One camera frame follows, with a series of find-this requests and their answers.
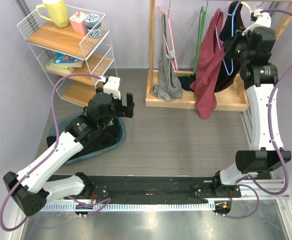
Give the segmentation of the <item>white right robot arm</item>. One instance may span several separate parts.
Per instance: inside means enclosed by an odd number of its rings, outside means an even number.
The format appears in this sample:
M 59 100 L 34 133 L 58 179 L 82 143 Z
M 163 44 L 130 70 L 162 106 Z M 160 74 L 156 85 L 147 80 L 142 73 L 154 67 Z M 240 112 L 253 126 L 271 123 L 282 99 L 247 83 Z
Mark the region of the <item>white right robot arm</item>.
M 212 193 L 219 198 L 230 191 L 230 186 L 242 180 L 255 178 L 282 167 L 292 153 L 285 150 L 277 120 L 278 69 L 269 62 L 275 44 L 275 31 L 259 26 L 253 30 L 244 27 L 223 43 L 225 55 L 240 63 L 240 77 L 250 104 L 251 136 L 249 150 L 239 150 L 235 162 L 219 173 L 212 184 Z

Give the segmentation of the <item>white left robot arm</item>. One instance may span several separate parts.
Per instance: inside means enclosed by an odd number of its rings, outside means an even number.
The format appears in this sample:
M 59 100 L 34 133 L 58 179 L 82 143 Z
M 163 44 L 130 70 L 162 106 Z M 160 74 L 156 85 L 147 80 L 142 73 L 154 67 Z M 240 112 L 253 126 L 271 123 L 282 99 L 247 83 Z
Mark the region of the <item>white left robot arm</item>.
M 48 202 L 79 196 L 86 200 L 93 192 L 93 183 L 82 173 L 56 181 L 49 178 L 72 156 L 92 147 L 107 125 L 115 118 L 134 116 L 134 95 L 126 94 L 127 105 L 113 93 L 101 90 L 88 102 L 83 112 L 73 118 L 65 130 L 56 134 L 56 141 L 40 157 L 17 173 L 3 177 L 15 203 L 27 216 L 38 213 Z

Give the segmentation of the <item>light blue hanger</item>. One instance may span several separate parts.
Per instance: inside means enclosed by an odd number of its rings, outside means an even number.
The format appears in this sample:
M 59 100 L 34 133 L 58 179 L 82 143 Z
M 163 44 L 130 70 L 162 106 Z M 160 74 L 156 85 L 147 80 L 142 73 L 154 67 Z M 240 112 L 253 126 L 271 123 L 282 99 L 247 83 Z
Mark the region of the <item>light blue hanger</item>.
M 240 1 L 233 1 L 228 7 L 228 11 L 221 11 L 217 15 L 218 20 L 220 20 L 222 17 L 226 17 L 221 30 L 218 30 L 217 26 L 215 26 L 215 38 L 220 50 L 223 48 L 223 43 L 233 37 L 237 29 L 244 26 L 241 17 L 241 10 L 242 5 L 240 4 Z M 223 78 L 234 77 L 238 72 L 237 66 L 238 64 L 236 60 L 224 56 L 221 61 L 221 67 L 218 76 L 222 76 Z

